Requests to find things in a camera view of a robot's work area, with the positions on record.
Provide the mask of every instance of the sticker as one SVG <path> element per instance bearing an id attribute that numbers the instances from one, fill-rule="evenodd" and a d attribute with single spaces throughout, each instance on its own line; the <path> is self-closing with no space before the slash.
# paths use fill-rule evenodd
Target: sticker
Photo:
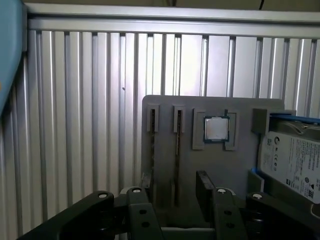
<path id="1" fill-rule="evenodd" d="M 270 131 L 262 141 L 260 170 L 315 204 L 320 203 L 320 142 Z"/>

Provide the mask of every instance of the black mount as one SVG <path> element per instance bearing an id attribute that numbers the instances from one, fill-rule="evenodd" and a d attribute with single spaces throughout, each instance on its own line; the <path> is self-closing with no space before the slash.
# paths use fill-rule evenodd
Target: black mount
<path id="1" fill-rule="evenodd" d="M 217 240 L 317 239 L 320 220 L 263 192 L 242 200 L 226 188 L 217 188 L 205 171 L 196 172 L 196 197 Z M 128 233 L 131 240 L 163 240 L 162 229 L 150 203 L 152 177 L 141 187 L 118 197 L 96 191 L 60 212 L 19 240 L 113 240 Z"/>

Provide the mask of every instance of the gray plastic tray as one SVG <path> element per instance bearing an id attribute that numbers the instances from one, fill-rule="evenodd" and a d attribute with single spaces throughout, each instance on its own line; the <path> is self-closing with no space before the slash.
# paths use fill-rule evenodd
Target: gray plastic tray
<path id="1" fill-rule="evenodd" d="M 256 167 L 259 136 L 253 109 L 283 110 L 280 99 L 154 96 L 142 102 L 142 171 L 151 169 L 151 110 L 155 111 L 153 204 L 162 225 L 203 227 L 196 199 L 196 171 L 205 170 L 216 187 L 247 193 L 248 170 Z M 178 205 L 174 204 L 177 110 L 182 110 Z M 231 114 L 227 143 L 204 143 L 204 116 Z"/>

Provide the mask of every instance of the metal ledge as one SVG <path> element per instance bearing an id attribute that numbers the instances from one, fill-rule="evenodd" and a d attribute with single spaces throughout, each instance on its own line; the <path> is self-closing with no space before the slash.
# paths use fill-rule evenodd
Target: metal ledge
<path id="1" fill-rule="evenodd" d="M 34 16 L 319 24 L 318 12 L 26 3 Z"/>

